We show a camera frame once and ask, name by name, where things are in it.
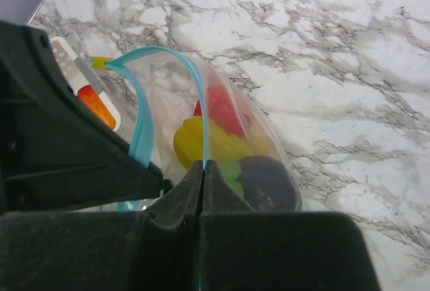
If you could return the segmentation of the green leafy vegetable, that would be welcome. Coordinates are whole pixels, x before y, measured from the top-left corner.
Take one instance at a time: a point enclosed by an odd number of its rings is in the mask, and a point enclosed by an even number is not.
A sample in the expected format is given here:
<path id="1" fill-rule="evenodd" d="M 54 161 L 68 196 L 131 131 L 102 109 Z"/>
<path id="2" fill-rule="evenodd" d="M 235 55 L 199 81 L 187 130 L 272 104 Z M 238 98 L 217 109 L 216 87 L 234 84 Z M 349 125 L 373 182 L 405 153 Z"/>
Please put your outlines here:
<path id="1" fill-rule="evenodd" d="M 238 161 L 227 161 L 221 164 L 220 171 L 227 185 L 243 200 L 245 197 L 244 190 L 242 185 L 237 181 L 241 174 L 240 163 Z"/>

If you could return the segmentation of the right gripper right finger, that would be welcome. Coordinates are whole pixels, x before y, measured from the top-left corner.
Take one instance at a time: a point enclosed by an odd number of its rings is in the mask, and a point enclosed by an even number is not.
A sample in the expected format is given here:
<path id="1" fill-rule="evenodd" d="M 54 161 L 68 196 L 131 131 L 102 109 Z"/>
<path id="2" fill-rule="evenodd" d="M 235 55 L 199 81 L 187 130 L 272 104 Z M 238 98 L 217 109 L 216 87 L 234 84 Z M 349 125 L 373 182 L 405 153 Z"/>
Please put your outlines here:
<path id="1" fill-rule="evenodd" d="M 339 212 L 255 212 L 206 164 L 201 290 L 379 290 L 363 235 Z"/>

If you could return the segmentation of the red strawberry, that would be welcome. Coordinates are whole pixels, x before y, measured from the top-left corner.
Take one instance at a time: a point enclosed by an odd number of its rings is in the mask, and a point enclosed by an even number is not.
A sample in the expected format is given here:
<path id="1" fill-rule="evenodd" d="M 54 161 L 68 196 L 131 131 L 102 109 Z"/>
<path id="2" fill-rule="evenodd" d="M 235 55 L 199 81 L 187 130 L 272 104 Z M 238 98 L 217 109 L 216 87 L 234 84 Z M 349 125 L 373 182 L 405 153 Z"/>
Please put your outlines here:
<path id="1" fill-rule="evenodd" d="M 242 93 L 232 89 L 233 97 L 223 85 L 213 84 L 206 89 L 205 108 L 210 135 L 225 134 L 247 139 L 247 131 L 253 123 L 253 113 Z"/>

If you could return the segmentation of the yellow star fruit slice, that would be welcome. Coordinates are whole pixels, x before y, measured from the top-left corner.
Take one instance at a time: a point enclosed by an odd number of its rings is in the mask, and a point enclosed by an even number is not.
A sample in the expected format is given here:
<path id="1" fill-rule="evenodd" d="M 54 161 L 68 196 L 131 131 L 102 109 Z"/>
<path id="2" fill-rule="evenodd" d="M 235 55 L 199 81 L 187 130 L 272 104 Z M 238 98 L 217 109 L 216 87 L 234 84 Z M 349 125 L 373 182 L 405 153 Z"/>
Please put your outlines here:
<path id="1" fill-rule="evenodd" d="M 189 169 L 196 160 L 203 159 L 204 152 L 204 120 L 194 116 L 183 121 L 173 137 L 173 147 L 179 162 Z M 225 134 L 210 135 L 208 133 L 208 158 L 218 163 L 238 161 L 253 155 L 266 155 L 273 146 L 272 140 L 260 124 L 254 124 L 243 140 Z"/>

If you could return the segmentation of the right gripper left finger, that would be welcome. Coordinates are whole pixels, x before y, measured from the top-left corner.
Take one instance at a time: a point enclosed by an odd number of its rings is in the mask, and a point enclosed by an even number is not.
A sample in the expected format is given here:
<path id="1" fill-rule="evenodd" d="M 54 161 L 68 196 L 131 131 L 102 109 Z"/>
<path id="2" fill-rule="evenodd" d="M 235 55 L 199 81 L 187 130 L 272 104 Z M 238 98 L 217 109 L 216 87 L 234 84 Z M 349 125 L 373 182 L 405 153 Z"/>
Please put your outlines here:
<path id="1" fill-rule="evenodd" d="M 141 212 L 1 217 L 2 290 L 197 290 L 203 165 Z"/>

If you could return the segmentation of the black avocado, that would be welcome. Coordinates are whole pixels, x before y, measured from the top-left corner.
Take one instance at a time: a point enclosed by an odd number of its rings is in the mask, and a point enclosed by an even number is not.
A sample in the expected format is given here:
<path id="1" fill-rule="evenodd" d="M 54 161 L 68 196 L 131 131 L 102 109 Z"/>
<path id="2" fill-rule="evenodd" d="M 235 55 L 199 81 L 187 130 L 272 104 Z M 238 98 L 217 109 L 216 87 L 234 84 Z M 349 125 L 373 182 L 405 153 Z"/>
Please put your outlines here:
<path id="1" fill-rule="evenodd" d="M 256 211 L 301 209 L 302 198 L 285 165 L 268 156 L 255 155 L 239 161 L 245 201 Z"/>

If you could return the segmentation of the clear zip top bag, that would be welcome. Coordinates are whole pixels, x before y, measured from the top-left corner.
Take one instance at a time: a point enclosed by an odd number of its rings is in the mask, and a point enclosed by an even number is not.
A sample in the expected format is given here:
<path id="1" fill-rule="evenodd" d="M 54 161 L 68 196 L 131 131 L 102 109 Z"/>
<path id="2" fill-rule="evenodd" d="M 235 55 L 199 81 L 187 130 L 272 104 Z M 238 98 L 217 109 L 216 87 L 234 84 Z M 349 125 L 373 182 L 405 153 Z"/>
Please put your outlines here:
<path id="1" fill-rule="evenodd" d="M 258 212 L 297 212 L 302 194 L 265 115 L 224 74 L 170 48 L 92 57 L 133 86 L 137 117 L 129 155 L 172 183 L 196 161 L 215 162 L 230 189 Z"/>

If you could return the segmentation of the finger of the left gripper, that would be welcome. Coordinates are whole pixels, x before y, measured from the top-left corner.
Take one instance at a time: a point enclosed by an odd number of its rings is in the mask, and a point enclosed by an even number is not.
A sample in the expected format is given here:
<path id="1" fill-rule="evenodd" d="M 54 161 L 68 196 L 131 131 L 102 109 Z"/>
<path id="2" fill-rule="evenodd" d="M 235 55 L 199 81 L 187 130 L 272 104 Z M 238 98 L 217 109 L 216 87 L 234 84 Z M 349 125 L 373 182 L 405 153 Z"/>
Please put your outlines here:
<path id="1" fill-rule="evenodd" d="M 157 198 L 161 172 L 73 94 L 42 31 L 1 23 L 1 211 Z"/>

